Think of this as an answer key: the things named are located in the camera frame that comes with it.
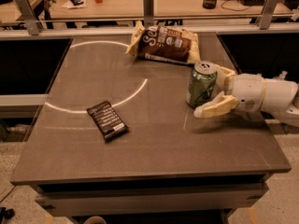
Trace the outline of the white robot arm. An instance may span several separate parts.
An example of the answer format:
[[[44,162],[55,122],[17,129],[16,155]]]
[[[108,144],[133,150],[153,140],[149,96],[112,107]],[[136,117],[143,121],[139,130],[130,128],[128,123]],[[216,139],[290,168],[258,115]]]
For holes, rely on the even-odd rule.
[[[216,97],[195,108],[199,119],[222,116],[234,111],[244,119],[259,112],[270,114],[282,123],[299,126],[298,84],[285,80],[281,73],[276,78],[240,74],[216,64],[216,84],[221,91]]]

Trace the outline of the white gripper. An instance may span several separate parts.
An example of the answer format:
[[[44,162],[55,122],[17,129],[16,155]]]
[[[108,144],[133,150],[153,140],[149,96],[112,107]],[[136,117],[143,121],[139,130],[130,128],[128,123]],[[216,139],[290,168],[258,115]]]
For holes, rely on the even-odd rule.
[[[265,80],[260,75],[241,74],[236,76],[236,71],[216,64],[219,88],[223,91],[203,105],[195,108],[193,114],[196,118],[207,119],[225,115],[231,110],[256,112],[262,102],[265,90]]]

